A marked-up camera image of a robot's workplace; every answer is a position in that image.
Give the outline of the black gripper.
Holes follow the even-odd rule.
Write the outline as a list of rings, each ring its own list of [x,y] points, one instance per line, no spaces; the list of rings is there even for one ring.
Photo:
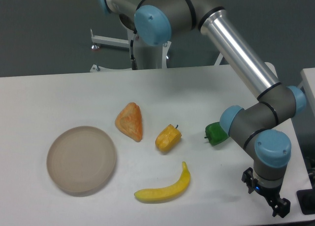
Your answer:
[[[280,198],[281,185],[279,183],[254,178],[251,167],[243,172],[241,180],[246,184],[249,194],[255,191],[266,199],[268,205],[273,209],[273,217],[284,218],[290,213],[290,201]]]

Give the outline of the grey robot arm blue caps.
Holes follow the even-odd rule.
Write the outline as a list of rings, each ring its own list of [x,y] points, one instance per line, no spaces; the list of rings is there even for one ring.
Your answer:
[[[280,197],[291,142],[275,130],[282,122],[306,107],[304,93],[284,86],[254,53],[227,18],[226,10],[214,0],[99,0],[104,13],[126,16],[140,38],[150,46],[161,46],[180,33],[198,29],[209,37],[257,99],[243,109],[227,108],[220,126],[253,159],[242,181],[249,192],[263,196],[274,216],[285,217],[290,201]]]

